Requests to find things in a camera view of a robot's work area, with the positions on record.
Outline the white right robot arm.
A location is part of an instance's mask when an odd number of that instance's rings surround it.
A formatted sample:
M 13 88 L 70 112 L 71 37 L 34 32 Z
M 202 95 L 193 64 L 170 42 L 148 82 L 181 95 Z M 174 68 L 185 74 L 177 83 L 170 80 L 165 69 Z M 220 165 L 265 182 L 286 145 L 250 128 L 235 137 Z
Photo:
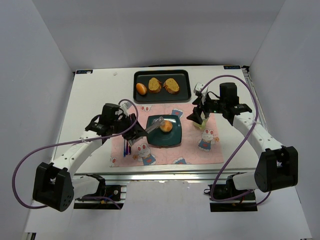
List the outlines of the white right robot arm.
M 257 189 L 266 193 L 296 186 L 298 151 L 293 146 L 284 146 L 255 121 L 251 108 L 239 102 L 235 83 L 222 83 L 219 91 L 219 98 L 211 99 L 207 87 L 197 83 L 193 90 L 197 96 L 193 102 L 195 107 L 187 119 L 202 124 L 210 114 L 222 114 L 256 152 L 259 160 L 255 171 L 238 173 L 227 180 L 230 194 L 234 196 L 245 190 Z

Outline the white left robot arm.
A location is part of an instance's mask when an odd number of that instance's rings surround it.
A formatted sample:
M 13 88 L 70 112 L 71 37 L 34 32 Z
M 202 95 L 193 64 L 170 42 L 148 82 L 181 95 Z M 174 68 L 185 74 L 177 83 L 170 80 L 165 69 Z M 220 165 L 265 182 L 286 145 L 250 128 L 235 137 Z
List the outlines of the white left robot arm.
M 134 103 L 123 99 L 118 104 L 106 103 L 101 114 L 94 116 L 79 140 L 51 163 L 42 162 L 36 169 L 32 198 L 65 211 L 76 199 L 104 199 L 106 181 L 97 174 L 80 178 L 74 175 L 80 166 L 110 138 L 117 136 L 132 144 L 147 132 L 138 122 L 139 113 L 128 113 Z

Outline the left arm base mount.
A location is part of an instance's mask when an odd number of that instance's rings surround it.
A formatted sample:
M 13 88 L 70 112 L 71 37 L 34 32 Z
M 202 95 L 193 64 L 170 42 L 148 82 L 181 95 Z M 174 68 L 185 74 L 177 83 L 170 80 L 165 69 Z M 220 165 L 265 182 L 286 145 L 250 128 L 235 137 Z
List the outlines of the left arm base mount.
M 74 202 L 77 210 L 121 210 L 127 193 L 126 185 L 106 185 L 101 193 L 78 198 Z

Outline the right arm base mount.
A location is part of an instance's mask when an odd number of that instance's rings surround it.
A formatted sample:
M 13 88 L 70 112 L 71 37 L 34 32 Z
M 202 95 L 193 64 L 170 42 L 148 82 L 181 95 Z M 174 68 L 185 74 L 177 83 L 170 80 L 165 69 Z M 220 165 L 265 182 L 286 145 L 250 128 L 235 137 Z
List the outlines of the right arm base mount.
M 212 213 L 233 213 L 233 212 L 257 212 L 256 195 L 252 191 L 247 195 L 246 190 L 235 190 L 227 184 L 217 184 L 211 199 L 212 184 L 203 190 L 203 194 L 209 197 L 209 207 Z

